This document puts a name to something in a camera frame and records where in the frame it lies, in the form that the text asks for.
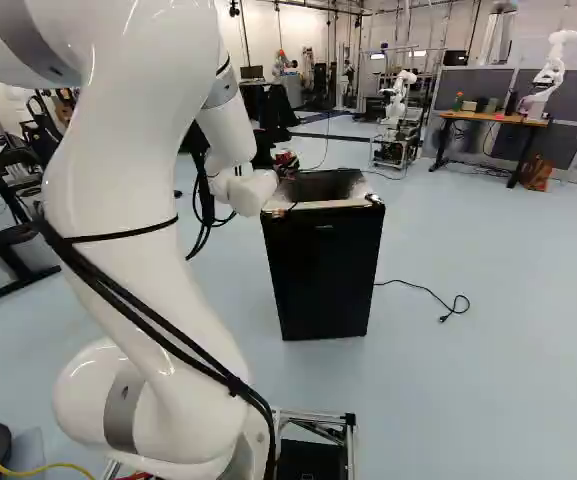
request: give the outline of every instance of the black strap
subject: black strap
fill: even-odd
[[[228,65],[230,65],[230,55],[228,55],[228,58],[226,59],[226,63],[224,63],[221,67],[219,67],[219,70],[217,70],[217,73],[215,76],[218,77],[219,74],[221,72],[223,72],[228,67]]]
[[[135,230],[126,230],[124,232],[102,233],[100,235],[82,235],[81,237],[66,237],[64,238],[64,240],[70,244],[74,244],[74,243],[103,242],[104,240],[116,240],[118,238],[136,237],[137,235],[143,235],[145,233],[151,233],[169,227],[170,225],[176,223],[177,220],[179,220],[179,215],[175,215],[175,218],[166,220],[163,223],[158,223],[157,225],[151,225],[150,227],[137,228]]]

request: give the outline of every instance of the computer monitor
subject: computer monitor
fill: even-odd
[[[468,65],[468,52],[466,52],[466,50],[446,50],[444,54],[444,65],[446,67]]]
[[[240,67],[239,73],[242,80],[255,80],[257,78],[264,78],[264,66],[252,65],[250,67]]]

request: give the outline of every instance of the trash can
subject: trash can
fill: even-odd
[[[281,181],[261,224],[284,340],[366,335],[385,212],[360,170]]]

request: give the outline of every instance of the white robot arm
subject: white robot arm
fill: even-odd
[[[408,94],[408,85],[417,81],[417,75],[407,70],[402,70],[397,75],[395,84],[392,88],[383,88],[379,93],[390,93],[390,103],[386,106],[386,118],[381,120],[382,125],[387,125],[391,128],[397,128],[401,117],[406,114],[406,105],[403,100]]]
[[[176,217],[177,150],[193,119],[213,150],[211,174],[255,152],[212,1],[0,0],[0,81],[82,86],[45,173],[46,219],[64,238],[88,237],[75,245],[79,254],[249,383],[168,222]],[[223,182],[226,197],[238,182]],[[272,182],[263,183],[269,190]],[[153,225],[163,226],[89,237]],[[65,275],[109,338],[84,348],[59,376],[53,406],[62,429],[168,480],[214,480],[226,469],[261,478],[269,438],[257,410],[171,355],[72,271]]]
[[[577,32],[574,30],[560,30],[550,34],[548,41],[552,48],[548,53],[546,65],[532,81],[536,88],[542,90],[522,98],[519,103],[519,113],[529,118],[541,119],[550,96],[564,83],[566,73],[566,66],[563,62],[564,45],[576,39]]]

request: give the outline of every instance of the yellow cable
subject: yellow cable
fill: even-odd
[[[4,475],[8,475],[9,477],[32,477],[33,475],[38,475],[46,470],[50,470],[51,468],[72,468],[73,470],[77,470],[81,473],[84,477],[88,480],[95,480],[88,470],[78,465],[73,465],[72,463],[53,463],[51,465],[44,465],[43,467],[36,468],[35,470],[30,470],[28,472],[13,472],[12,470],[8,470],[2,464],[0,464],[0,473]]]

